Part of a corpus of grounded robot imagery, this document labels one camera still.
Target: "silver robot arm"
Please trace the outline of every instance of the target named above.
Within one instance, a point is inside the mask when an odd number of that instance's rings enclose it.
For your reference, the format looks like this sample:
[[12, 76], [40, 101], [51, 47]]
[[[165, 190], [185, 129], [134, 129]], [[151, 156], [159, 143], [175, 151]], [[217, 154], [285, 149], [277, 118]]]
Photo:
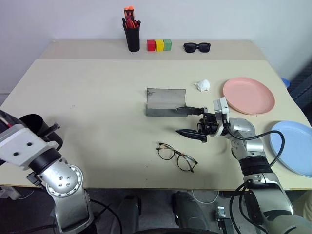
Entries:
[[[312, 224], [293, 215], [292, 204], [277, 175], [270, 168], [262, 141], [259, 138], [241, 140], [232, 136], [256, 136], [254, 126], [246, 119], [228, 118], [229, 108], [224, 97], [214, 101], [214, 110], [215, 114], [210, 114], [207, 108], [178, 108], [178, 111], [189, 115], [203, 114], [204, 117], [198, 123], [197, 131], [182, 129], [177, 132], [202, 142], [207, 141], [207, 135], [229, 139], [232, 154], [240, 163], [244, 184], [248, 189], [244, 197], [250, 220], [256, 225], [263, 225], [270, 234], [310, 234]], [[225, 128], [224, 122], [229, 122], [230, 127]]]
[[0, 133], [0, 159], [31, 168], [27, 178], [35, 185], [45, 183], [55, 203], [57, 226], [62, 234], [76, 234], [92, 224], [89, 196], [83, 189], [82, 171], [56, 151], [55, 141], [45, 142], [21, 123], [9, 124]]

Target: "red block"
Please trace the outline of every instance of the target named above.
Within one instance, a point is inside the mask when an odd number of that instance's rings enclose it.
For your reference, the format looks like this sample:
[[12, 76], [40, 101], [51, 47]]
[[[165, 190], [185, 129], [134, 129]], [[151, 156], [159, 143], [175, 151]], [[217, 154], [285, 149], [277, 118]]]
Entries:
[[156, 42], [155, 40], [147, 40], [147, 51], [155, 51]]

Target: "white wall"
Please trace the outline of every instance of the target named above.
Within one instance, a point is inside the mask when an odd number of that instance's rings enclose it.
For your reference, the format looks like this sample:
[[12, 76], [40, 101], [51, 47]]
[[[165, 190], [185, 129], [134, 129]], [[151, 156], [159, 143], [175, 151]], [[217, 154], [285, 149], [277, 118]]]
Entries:
[[142, 39], [251, 39], [285, 78], [312, 55], [312, 0], [0, 0], [0, 92], [51, 39], [124, 38], [129, 4]]

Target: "tissue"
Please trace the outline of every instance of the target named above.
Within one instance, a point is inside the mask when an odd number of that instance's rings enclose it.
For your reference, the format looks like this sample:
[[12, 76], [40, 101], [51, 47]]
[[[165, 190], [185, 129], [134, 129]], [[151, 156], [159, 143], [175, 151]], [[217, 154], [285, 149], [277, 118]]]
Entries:
[[206, 79], [203, 79], [203, 80], [197, 82], [195, 85], [196, 85], [197, 89], [201, 92], [202, 91], [209, 91], [209, 89], [210, 89], [210, 83]]

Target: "white cable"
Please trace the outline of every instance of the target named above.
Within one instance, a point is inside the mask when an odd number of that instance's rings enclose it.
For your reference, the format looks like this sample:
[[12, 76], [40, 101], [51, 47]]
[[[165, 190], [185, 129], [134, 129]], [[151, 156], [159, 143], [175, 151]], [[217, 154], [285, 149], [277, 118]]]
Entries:
[[30, 197], [34, 193], [34, 191], [35, 190], [33, 190], [29, 195], [27, 195], [25, 197], [19, 197], [18, 199], [20, 199], [20, 200], [26, 199], [26, 198]]
[[218, 193], [216, 194], [215, 198], [214, 198], [212, 201], [209, 201], [209, 202], [203, 202], [203, 201], [198, 200], [198, 199], [195, 197], [195, 195], [194, 195], [194, 190], [192, 190], [192, 195], [193, 195], [193, 198], [194, 198], [197, 202], [199, 202], [199, 203], [201, 203], [201, 204], [211, 204], [211, 203], [214, 203], [214, 202], [216, 201], [216, 199], [218, 198], [218, 196], [219, 196], [219, 191], [218, 191]]

